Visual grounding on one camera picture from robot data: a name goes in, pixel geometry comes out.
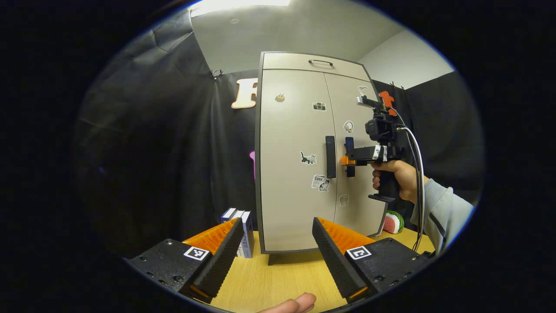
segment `top cabinet handle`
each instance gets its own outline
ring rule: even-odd
[[[310,60],[309,60],[309,63],[312,63],[313,61],[318,61],[318,62],[324,62],[324,63],[328,63],[328,64],[330,64],[330,66],[333,66],[332,62],[329,62],[329,61],[323,61],[323,60],[314,60],[314,59],[310,59]]]

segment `wooden table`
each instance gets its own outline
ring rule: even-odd
[[[238,313],[255,313],[295,299],[304,292],[316,295],[315,308],[311,312],[322,312],[346,304],[328,271],[320,251],[273,255],[269,266],[269,255],[262,255],[259,233],[255,233],[253,258],[236,257],[218,295],[211,305]],[[382,232],[375,240],[391,237],[411,248],[416,232],[407,228],[401,233]],[[432,252],[434,247],[429,237],[423,235],[418,253]]]

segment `cabinet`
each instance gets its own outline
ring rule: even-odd
[[[303,53],[263,52],[258,82],[255,170],[261,251],[317,248],[311,233],[316,216],[367,236],[378,235],[385,204],[368,198],[375,192],[372,167],[357,167],[355,177],[348,178],[340,161],[347,136],[354,138],[356,147],[376,144],[365,132],[373,111],[356,101],[360,90],[370,99],[378,96],[363,65]],[[330,160],[327,136],[334,138]],[[327,162],[336,168],[335,178],[327,178]]]

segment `hand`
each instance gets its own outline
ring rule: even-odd
[[[304,293],[297,299],[289,299],[277,306],[260,311],[259,313],[305,313],[311,311],[315,307],[316,296]]]
[[[373,171],[373,188],[379,189],[381,170],[394,172],[394,176],[400,184],[400,198],[411,201],[413,204],[417,202],[417,171],[414,167],[399,160],[371,163],[371,166],[375,169]],[[425,176],[424,183],[426,184],[428,181],[429,178]]]

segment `ceiling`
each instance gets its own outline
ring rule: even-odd
[[[237,24],[230,20],[239,19]],[[358,61],[405,28],[350,0],[291,0],[287,7],[226,9],[191,19],[212,69],[259,68],[261,51],[306,52]]]

